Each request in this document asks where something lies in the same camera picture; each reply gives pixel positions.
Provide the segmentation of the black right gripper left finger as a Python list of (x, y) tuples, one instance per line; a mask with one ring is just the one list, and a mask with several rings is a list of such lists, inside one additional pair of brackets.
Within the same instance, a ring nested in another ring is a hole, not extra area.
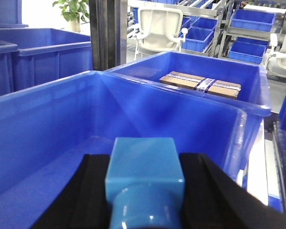
[(85, 154), (77, 170), (32, 229), (107, 229), (105, 198), (108, 154)]

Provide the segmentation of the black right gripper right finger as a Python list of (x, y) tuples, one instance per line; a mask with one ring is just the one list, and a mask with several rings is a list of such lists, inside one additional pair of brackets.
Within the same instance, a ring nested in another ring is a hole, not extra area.
[(179, 155), (184, 229), (286, 229), (286, 214), (266, 206), (203, 153)]

